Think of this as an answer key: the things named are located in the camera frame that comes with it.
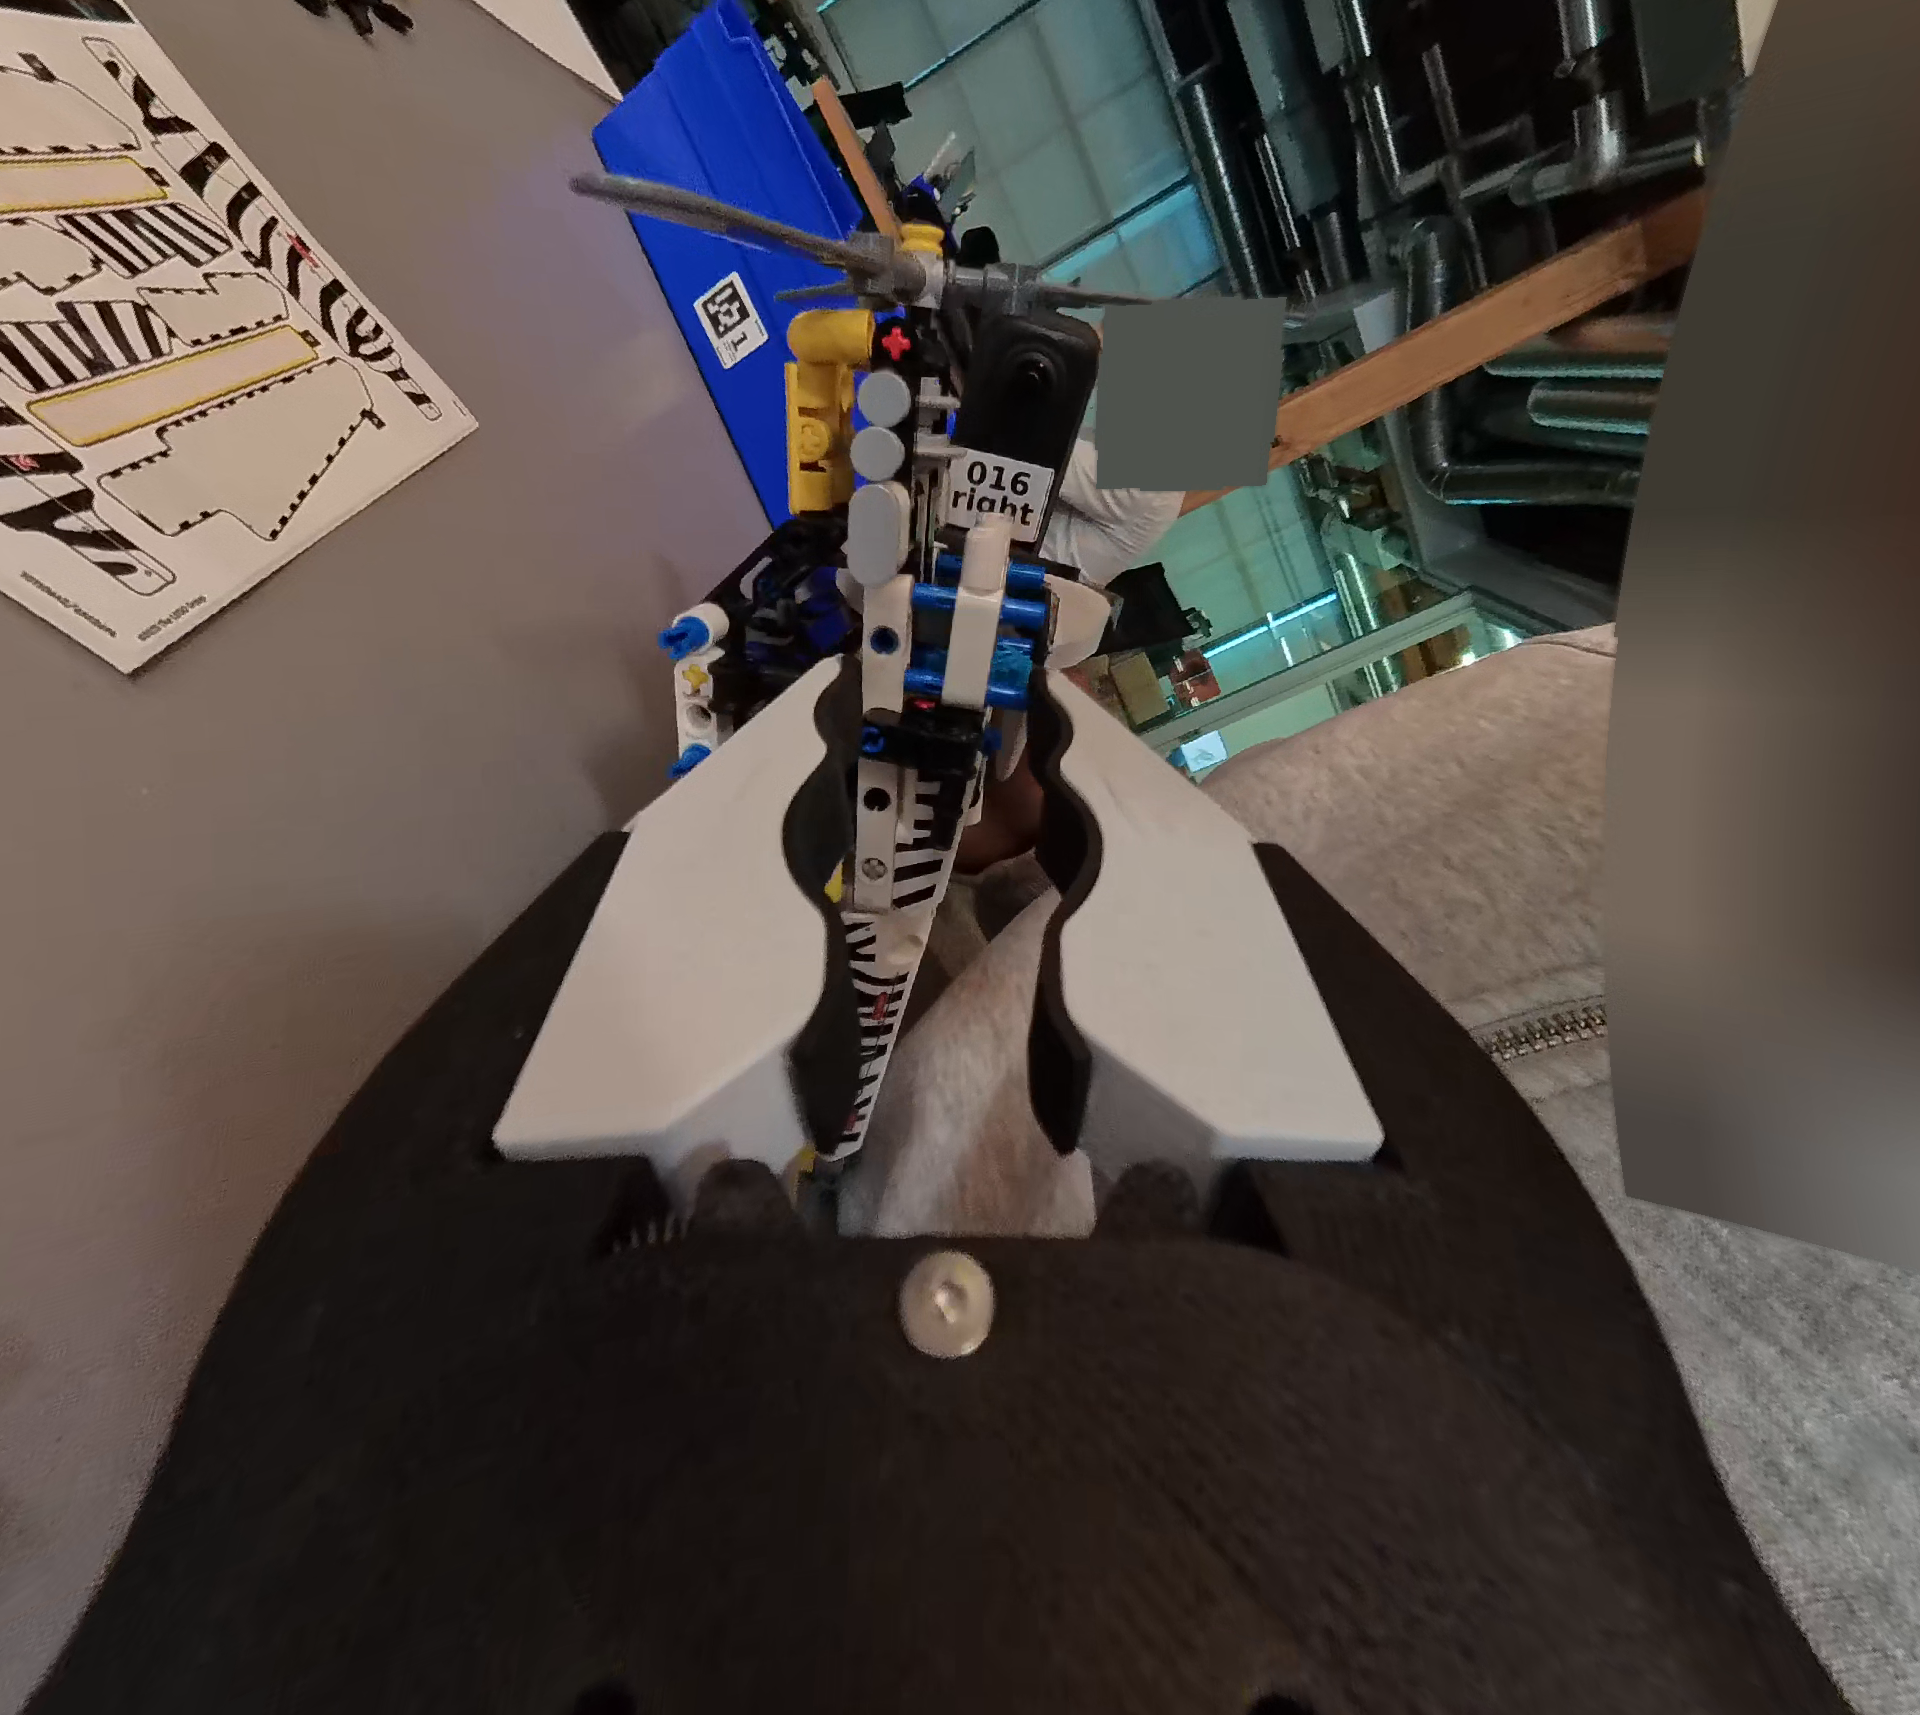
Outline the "silver ventilation duct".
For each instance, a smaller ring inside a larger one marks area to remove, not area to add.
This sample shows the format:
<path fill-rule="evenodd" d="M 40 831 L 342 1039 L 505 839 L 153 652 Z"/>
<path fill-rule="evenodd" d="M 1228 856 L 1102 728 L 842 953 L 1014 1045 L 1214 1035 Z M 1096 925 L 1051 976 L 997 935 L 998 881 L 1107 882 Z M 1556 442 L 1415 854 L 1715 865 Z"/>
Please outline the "silver ventilation duct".
<path fill-rule="evenodd" d="M 1406 409 L 1412 472 L 1448 506 L 1632 510 L 1664 368 L 1507 356 Z"/>

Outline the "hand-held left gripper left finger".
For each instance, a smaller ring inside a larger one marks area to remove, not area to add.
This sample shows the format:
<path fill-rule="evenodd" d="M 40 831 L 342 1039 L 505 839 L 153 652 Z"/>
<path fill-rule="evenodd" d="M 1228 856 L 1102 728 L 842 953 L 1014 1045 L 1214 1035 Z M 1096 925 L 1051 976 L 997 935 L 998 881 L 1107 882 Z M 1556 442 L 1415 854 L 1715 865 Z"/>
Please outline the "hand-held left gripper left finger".
<path fill-rule="evenodd" d="M 632 820 L 499 1155 L 790 1168 L 842 1142 L 861 1039 L 830 888 L 854 856 L 861 728 L 858 667 L 832 657 Z"/>

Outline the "blue plastic bin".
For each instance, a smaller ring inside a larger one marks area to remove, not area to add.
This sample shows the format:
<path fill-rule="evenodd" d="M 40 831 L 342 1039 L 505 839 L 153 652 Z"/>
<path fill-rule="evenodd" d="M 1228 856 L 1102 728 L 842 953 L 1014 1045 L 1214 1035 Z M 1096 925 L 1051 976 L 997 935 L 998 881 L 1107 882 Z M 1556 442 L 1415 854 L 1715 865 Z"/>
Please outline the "blue plastic bin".
<path fill-rule="evenodd" d="M 664 182 L 843 242 L 868 217 L 743 0 L 713 0 L 594 130 L 607 172 Z M 771 527 L 790 513 L 785 368 L 802 306 L 832 271 L 752 243 L 632 217 L 683 343 Z"/>

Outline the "wooden ceiling beam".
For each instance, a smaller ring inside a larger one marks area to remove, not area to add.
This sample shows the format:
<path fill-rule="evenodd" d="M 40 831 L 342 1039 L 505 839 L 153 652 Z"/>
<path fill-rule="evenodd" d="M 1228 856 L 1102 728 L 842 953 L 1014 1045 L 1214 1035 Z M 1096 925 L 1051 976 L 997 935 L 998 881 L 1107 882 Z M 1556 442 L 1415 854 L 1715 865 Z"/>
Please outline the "wooden ceiling beam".
<path fill-rule="evenodd" d="M 1680 194 L 1288 393 L 1276 410 L 1268 468 L 1298 462 L 1524 340 L 1561 330 L 1683 268 L 1699 245 L 1707 204 L 1707 189 Z"/>

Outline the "person's right hand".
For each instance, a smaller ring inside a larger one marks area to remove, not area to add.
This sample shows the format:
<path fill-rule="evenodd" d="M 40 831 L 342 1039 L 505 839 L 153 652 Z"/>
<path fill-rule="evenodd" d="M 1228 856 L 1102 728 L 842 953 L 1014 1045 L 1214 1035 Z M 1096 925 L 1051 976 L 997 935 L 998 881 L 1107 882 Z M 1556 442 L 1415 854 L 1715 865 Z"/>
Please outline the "person's right hand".
<path fill-rule="evenodd" d="M 975 878 L 1031 854 L 1046 820 L 1046 792 L 1027 755 L 1007 775 L 992 770 L 977 818 L 961 831 L 957 874 Z"/>

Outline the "zebra striped lego helicopter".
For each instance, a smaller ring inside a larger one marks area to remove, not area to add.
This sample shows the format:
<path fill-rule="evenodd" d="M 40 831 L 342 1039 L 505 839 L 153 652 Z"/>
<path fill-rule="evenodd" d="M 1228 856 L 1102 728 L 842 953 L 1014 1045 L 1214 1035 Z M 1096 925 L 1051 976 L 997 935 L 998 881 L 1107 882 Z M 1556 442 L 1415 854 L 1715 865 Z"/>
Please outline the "zebra striped lego helicopter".
<path fill-rule="evenodd" d="M 1084 322 L 1090 311 L 1145 300 L 954 252 L 941 221 L 832 242 L 606 169 L 575 174 L 570 189 L 836 274 L 785 293 L 804 303 L 785 368 L 791 513 L 660 644 L 681 706 L 677 780 L 817 664 L 858 667 L 854 856 L 830 898 L 848 938 L 861 1077 L 838 1145 L 815 1152 L 821 1168 L 843 1168 L 866 1142 L 987 775 L 1021 761 L 1046 576 L 1075 578 L 1016 543 L 1003 519 L 940 528 L 975 330 L 987 312 L 1041 307 Z"/>

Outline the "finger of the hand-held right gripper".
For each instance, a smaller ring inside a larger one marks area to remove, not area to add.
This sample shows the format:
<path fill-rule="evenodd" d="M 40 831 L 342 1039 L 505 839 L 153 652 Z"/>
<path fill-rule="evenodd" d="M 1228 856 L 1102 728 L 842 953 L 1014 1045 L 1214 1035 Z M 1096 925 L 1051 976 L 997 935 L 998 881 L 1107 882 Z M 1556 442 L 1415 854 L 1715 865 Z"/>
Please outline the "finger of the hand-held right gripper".
<path fill-rule="evenodd" d="M 1036 640 L 1036 671 L 1069 671 L 1099 652 L 1113 614 L 1107 591 L 1078 578 L 1046 576 L 1046 628 Z"/>

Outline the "zebra pattern sticker sheet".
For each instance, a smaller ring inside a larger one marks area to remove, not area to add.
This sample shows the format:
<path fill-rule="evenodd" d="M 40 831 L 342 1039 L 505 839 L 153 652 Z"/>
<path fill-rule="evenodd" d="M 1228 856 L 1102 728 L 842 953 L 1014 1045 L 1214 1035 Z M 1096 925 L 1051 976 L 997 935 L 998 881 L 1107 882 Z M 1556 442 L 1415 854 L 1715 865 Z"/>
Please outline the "zebra pattern sticker sheet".
<path fill-rule="evenodd" d="M 5 0 L 5 598 L 136 674 L 475 426 L 126 0 Z"/>

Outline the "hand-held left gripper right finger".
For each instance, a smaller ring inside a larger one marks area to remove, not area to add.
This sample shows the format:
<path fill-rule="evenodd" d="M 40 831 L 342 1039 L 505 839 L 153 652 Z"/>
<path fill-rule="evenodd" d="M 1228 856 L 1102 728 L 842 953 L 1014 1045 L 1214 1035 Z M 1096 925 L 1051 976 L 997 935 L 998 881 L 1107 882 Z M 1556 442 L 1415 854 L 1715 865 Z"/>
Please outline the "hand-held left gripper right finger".
<path fill-rule="evenodd" d="M 1255 841 L 1086 694 L 1031 700 L 1041 945 L 1031 1107 L 1094 1168 L 1359 1164 L 1385 1141 Z"/>

